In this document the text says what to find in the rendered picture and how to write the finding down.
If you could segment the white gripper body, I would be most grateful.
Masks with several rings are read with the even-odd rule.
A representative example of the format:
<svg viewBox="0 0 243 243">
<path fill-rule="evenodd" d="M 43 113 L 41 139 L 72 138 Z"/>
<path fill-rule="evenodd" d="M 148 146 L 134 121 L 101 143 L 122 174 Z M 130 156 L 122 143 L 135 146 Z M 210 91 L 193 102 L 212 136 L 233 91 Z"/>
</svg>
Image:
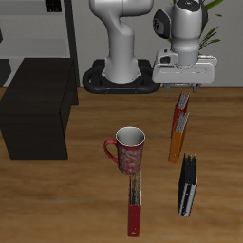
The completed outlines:
<svg viewBox="0 0 243 243">
<path fill-rule="evenodd" d="M 178 68 L 171 64 L 156 64 L 152 80 L 155 83 L 201 83 L 210 84 L 215 78 L 217 58 L 200 55 L 197 63 L 189 68 Z"/>
</svg>

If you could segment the red standing book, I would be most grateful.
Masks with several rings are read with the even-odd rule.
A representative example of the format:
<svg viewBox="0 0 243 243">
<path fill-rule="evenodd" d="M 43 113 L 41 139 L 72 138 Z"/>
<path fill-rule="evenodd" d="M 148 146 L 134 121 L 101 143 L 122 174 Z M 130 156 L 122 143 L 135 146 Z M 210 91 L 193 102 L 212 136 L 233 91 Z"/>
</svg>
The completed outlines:
<svg viewBox="0 0 243 243">
<path fill-rule="evenodd" d="M 186 122 L 189 117 L 189 113 L 187 112 L 189 98 L 190 98 L 190 94 L 185 94 L 181 92 L 179 95 L 174 110 L 172 133 L 174 133 L 175 131 L 183 132 L 185 129 Z"/>
<path fill-rule="evenodd" d="M 140 236 L 141 171 L 129 175 L 127 235 Z"/>
</svg>

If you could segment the orange standing book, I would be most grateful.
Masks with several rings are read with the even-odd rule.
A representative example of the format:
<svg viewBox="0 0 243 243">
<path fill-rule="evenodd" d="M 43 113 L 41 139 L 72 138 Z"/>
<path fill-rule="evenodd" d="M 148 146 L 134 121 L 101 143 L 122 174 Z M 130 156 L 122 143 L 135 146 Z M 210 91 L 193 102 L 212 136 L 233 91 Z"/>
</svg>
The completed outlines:
<svg viewBox="0 0 243 243">
<path fill-rule="evenodd" d="M 178 116 L 177 126 L 173 132 L 169 154 L 169 161 L 172 163 L 178 162 L 178 158 L 184 141 L 188 117 L 188 113 L 181 113 Z"/>
</svg>

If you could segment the black standing book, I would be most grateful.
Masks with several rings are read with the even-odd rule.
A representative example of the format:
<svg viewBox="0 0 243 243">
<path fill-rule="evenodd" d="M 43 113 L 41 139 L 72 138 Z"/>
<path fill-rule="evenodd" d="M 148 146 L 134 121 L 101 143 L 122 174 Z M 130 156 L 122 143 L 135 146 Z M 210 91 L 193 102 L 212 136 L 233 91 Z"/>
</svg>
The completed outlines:
<svg viewBox="0 0 243 243">
<path fill-rule="evenodd" d="M 197 187 L 196 157 L 184 156 L 178 182 L 178 214 L 189 217 Z"/>
</svg>

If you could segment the red patterned mug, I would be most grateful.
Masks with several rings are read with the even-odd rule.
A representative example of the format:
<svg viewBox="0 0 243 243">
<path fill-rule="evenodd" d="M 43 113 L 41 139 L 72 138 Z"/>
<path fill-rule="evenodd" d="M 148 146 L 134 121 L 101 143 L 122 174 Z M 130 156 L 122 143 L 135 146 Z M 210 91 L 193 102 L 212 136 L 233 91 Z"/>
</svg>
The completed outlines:
<svg viewBox="0 0 243 243">
<path fill-rule="evenodd" d="M 119 170 L 124 174 L 135 174 L 141 165 L 145 134 L 137 127 L 124 127 L 116 133 L 116 138 L 106 140 L 103 144 L 104 152 L 110 159 L 118 164 Z M 117 148 L 115 158 L 107 149 L 109 144 Z"/>
</svg>

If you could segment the dark brown desk caddy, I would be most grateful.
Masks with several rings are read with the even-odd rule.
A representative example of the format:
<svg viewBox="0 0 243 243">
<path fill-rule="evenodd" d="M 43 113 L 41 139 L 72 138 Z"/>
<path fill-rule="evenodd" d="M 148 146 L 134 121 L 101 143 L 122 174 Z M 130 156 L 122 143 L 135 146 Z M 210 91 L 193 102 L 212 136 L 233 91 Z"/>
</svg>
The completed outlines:
<svg viewBox="0 0 243 243">
<path fill-rule="evenodd" d="M 0 100 L 12 160 L 66 160 L 65 131 L 78 94 L 71 58 L 26 58 Z"/>
</svg>

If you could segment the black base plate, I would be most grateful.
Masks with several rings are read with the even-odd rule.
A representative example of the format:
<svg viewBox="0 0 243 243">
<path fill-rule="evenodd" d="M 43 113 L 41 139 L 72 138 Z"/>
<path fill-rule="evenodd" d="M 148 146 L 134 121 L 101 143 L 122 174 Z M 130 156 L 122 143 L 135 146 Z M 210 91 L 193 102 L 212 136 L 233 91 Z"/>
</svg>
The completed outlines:
<svg viewBox="0 0 243 243">
<path fill-rule="evenodd" d="M 83 75 L 83 86 L 94 94 L 150 94 L 160 88 L 160 83 L 152 80 L 153 68 L 145 59 L 138 59 L 141 75 L 133 82 L 116 84 L 108 81 L 103 75 L 104 59 L 96 60 Z"/>
</svg>

